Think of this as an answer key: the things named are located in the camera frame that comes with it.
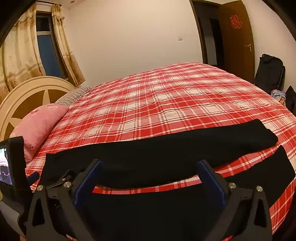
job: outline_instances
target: ceiling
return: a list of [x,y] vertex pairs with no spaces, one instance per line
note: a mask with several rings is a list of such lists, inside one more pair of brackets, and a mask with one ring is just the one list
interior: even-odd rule
[[74,3],[70,3],[73,0],[54,0],[54,1],[49,1],[49,2],[55,2],[55,3],[59,3],[62,5],[62,7],[67,8],[67,9],[71,9],[75,6],[77,6],[79,3],[83,2],[84,0],[75,0]]

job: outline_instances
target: brown door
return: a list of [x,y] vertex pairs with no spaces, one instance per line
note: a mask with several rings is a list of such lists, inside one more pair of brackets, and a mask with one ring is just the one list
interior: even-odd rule
[[225,70],[251,83],[255,75],[254,41],[247,10],[242,1],[218,8],[223,38]]

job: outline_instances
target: window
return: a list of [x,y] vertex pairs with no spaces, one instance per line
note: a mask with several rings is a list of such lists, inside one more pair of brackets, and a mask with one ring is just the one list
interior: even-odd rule
[[53,31],[51,14],[37,13],[36,30],[39,53],[46,75],[67,79]]

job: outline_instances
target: beige curtain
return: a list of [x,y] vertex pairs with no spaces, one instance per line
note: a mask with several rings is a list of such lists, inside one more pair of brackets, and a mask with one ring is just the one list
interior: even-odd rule
[[73,52],[71,52],[69,48],[63,23],[64,16],[62,14],[61,7],[59,4],[52,5],[52,20],[54,23],[54,33],[59,46],[59,51],[67,67],[67,72],[73,80],[72,84],[78,86],[82,84],[85,81],[85,79],[78,66],[76,58],[73,55]]
[[1,46],[0,100],[20,83],[45,75],[36,34],[36,3],[16,22]]

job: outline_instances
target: screw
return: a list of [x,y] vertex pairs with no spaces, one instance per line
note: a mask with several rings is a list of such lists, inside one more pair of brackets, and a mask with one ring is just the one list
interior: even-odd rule
[[39,185],[39,186],[37,187],[37,191],[42,191],[42,189],[43,189],[43,186],[42,186],[42,185]]
[[231,189],[235,189],[237,185],[235,183],[228,183],[228,187]]
[[69,188],[72,185],[71,182],[65,182],[64,183],[64,188]]
[[263,191],[263,187],[261,187],[261,186],[257,186],[256,189],[257,189],[258,192],[262,192]]

